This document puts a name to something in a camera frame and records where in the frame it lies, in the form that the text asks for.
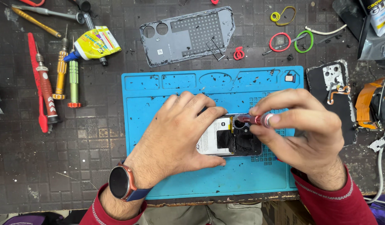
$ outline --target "yellow rubber band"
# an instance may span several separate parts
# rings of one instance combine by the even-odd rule
[[[273,21],[273,22],[276,22],[280,19],[280,14],[278,12],[274,12],[270,15],[270,19]]]
[[[294,20],[295,14],[296,14],[296,10],[295,10],[295,8],[294,8],[293,6],[287,6],[286,8],[284,8],[283,11],[282,11],[281,14],[280,14],[280,17],[281,17],[281,15],[283,15],[284,11],[285,11],[286,9],[288,9],[288,8],[292,8],[292,9],[294,10],[294,16],[293,16],[293,18],[292,18],[291,21],[288,22],[288,23],[280,24],[280,23],[277,23],[277,22],[276,22],[276,25],[277,25],[277,26],[285,26],[285,25],[291,23],[291,22]]]

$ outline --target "white cable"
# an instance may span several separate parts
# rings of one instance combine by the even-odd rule
[[[345,24],[344,26],[338,28],[338,29],[335,30],[335,31],[327,32],[327,33],[326,33],[326,32],[320,32],[320,31],[312,30],[312,29],[310,29],[310,28],[307,27],[307,26],[305,26],[305,29],[306,29],[306,30],[309,30],[310,32],[315,33],[315,34],[320,34],[320,35],[330,35],[330,34],[334,34],[334,33],[339,32],[340,30],[344,29],[345,27],[346,27],[346,24]]]
[[[381,102],[382,102],[382,100],[383,100],[383,91],[384,91],[384,87],[385,87],[385,81],[384,81],[384,85],[383,85],[383,88],[381,89],[381,94],[380,94],[379,113],[377,114],[379,120],[380,120],[380,108],[381,108]]]
[[[375,200],[375,202],[385,204],[385,201]]]
[[[383,150],[384,150],[384,148],[380,149],[379,154],[377,156],[377,168],[379,170],[379,179],[380,179],[379,190],[377,191],[377,194],[373,199],[366,201],[366,203],[368,203],[368,204],[375,202],[380,197],[381,193],[383,192],[383,185],[384,185],[383,184],[383,171],[381,170],[381,155],[383,154]]]

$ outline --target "dark workbench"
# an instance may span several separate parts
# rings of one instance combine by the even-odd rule
[[[8,1],[20,4],[19,1]],[[305,25],[319,31],[333,31],[342,23],[331,7],[331,0],[220,0],[217,6],[210,0],[91,0],[91,16],[95,25],[109,27],[122,51],[107,57],[109,66],[97,60],[80,64],[80,102],[83,107],[71,109],[69,76],[66,78],[66,100],[56,100],[62,123],[51,134],[43,134],[38,124],[38,101],[30,64],[27,33],[32,32],[50,69],[49,78],[56,83],[58,38],[41,28],[18,18],[10,21],[5,6],[0,3],[0,214],[11,212],[50,211],[88,208],[96,196],[95,187],[104,184],[110,169],[125,157],[125,128],[120,75],[126,72],[169,70],[228,69],[263,66],[301,65],[304,68],[337,59],[348,61],[353,101],[367,82],[385,76],[374,62],[356,61],[358,41],[348,32],[328,44],[314,45],[305,54],[291,46],[287,51],[262,56],[268,50],[271,36],[286,32],[290,36],[304,30]],[[269,17],[285,6],[297,9],[295,20],[288,26],[277,27]],[[43,5],[53,11],[75,13],[69,0],[46,1]],[[139,26],[164,18],[199,12],[221,6],[233,9],[236,30],[226,54],[232,59],[237,46],[244,46],[248,56],[242,60],[222,60],[213,56],[165,65],[150,69],[140,43]],[[87,31],[80,25],[59,17],[28,12],[46,25],[65,33],[69,24],[70,36],[79,37]],[[316,40],[324,36],[315,35]],[[287,61],[293,54],[294,60]],[[341,158],[363,193],[377,190],[376,155],[366,146],[375,140],[376,133],[360,133],[358,142],[341,151]],[[206,202],[232,202],[248,199],[296,199],[297,192],[263,193],[243,196],[167,199],[149,201],[150,205]]]

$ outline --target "smartphone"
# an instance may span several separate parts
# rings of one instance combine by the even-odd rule
[[[199,139],[197,151],[221,157],[262,154],[262,142],[249,131],[250,124],[235,119],[241,114],[217,118]]]

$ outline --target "green screwdriver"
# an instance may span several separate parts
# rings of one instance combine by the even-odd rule
[[[75,51],[75,37],[73,36],[73,48],[70,52]],[[69,62],[69,79],[70,79],[70,102],[68,107],[79,108],[79,63],[76,60]]]

